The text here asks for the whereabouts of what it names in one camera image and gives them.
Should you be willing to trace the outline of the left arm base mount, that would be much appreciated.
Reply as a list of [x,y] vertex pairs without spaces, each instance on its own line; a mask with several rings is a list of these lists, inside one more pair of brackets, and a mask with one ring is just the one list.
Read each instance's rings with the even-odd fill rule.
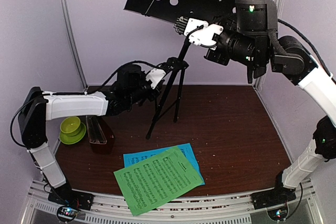
[[55,192],[49,193],[48,200],[59,204],[56,210],[56,217],[63,223],[74,221],[84,210],[91,209],[94,199],[93,194],[79,191],[73,191],[73,194],[73,198],[63,199]]

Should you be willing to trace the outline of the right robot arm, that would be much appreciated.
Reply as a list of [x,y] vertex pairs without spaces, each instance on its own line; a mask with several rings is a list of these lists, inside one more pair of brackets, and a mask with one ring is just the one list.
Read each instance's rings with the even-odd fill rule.
[[269,192],[272,203],[279,204],[298,183],[311,178],[319,195],[335,194],[335,174],[328,175],[328,160],[335,158],[335,81],[318,54],[312,55],[299,40],[291,36],[278,38],[276,5],[271,0],[236,0],[235,4],[217,4],[207,17],[209,23],[223,27],[217,49],[206,59],[227,66],[230,61],[247,66],[247,85],[266,73],[267,64],[279,76],[267,84],[278,108],[295,112],[290,99],[312,101],[311,111],[322,111],[324,118],[317,129],[295,123],[294,138],[301,144],[311,144],[302,159],[313,161],[309,170],[280,174],[280,184]]

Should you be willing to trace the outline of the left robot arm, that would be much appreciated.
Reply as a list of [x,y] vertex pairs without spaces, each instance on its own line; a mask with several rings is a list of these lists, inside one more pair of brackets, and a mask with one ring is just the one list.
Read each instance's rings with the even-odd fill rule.
[[116,116],[135,103],[155,100],[169,70],[158,65],[145,72],[142,64],[142,61],[133,61],[119,67],[113,73],[117,80],[108,90],[100,86],[89,92],[50,92],[33,87],[18,109],[15,116],[22,146],[46,178],[54,197],[64,205],[71,205],[78,196],[49,147],[46,123],[71,116]]

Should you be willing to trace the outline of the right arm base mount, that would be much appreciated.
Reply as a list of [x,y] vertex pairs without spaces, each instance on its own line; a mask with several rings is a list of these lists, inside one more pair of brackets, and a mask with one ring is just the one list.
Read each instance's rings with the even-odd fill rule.
[[254,209],[266,208],[268,217],[276,222],[289,217],[288,202],[295,199],[295,192],[276,194],[273,189],[251,194]]

